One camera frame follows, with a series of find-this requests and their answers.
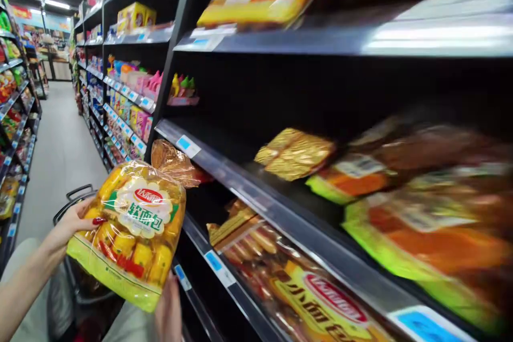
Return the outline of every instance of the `supermarket aisle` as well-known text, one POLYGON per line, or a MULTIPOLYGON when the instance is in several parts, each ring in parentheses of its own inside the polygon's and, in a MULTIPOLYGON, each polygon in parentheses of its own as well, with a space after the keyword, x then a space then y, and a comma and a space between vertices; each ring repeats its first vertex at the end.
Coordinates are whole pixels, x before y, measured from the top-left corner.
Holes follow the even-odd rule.
POLYGON ((79 116, 70 82, 50 82, 50 97, 42 100, 43 119, 34 148, 30 182, 18 224, 16 244, 43 239, 52 218, 66 204, 66 193, 84 184, 98 188, 107 171, 79 116))

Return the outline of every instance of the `yellow snack package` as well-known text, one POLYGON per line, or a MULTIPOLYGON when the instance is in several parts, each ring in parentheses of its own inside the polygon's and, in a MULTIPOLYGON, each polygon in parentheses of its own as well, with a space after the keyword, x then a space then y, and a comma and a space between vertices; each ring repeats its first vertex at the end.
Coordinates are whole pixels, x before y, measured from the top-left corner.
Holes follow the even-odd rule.
POLYGON ((120 164, 84 214, 107 222, 77 232, 67 254, 116 294, 153 312, 178 244, 185 196, 179 182, 142 161, 120 164))

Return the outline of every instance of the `human hand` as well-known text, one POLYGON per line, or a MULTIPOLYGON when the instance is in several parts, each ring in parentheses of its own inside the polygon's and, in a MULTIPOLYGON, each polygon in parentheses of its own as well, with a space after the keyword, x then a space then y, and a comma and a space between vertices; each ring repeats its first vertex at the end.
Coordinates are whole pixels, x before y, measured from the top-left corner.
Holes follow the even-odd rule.
POLYGON ((170 271, 155 309, 155 324, 159 342, 182 341, 182 307, 178 279, 170 271))
POLYGON ((80 219, 86 214, 85 210, 93 199, 94 197, 88 198, 68 208, 57 225, 50 231, 42 244, 50 255, 57 254, 60 259, 63 259, 66 255, 66 246, 77 231, 94 230, 107 220, 101 217, 80 219))

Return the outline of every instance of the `fluorescent light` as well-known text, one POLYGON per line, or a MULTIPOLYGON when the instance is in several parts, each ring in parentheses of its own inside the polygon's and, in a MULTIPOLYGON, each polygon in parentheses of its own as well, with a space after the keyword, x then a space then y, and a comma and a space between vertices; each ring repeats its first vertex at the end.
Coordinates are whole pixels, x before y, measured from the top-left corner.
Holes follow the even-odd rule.
POLYGON ((59 3, 59 2, 56 2, 56 1, 53 1, 53 0, 45 0, 45 3, 47 3, 49 5, 53 5, 53 6, 59 7, 59 8, 69 9, 69 5, 68 4, 59 3))

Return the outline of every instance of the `red oval logo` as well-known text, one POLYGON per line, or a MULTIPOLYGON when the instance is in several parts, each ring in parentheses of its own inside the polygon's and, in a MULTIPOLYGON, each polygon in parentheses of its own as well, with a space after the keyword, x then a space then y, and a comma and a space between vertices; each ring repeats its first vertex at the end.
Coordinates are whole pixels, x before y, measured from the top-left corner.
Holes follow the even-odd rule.
POLYGON ((358 305, 332 285, 326 279, 315 274, 306 274, 305 283, 310 291, 321 299, 332 310, 350 321, 361 324, 367 322, 367 316, 358 308, 358 305))
POLYGON ((162 195, 156 191, 149 189, 137 189, 134 192, 137 199, 146 203, 160 203, 162 202, 162 195))

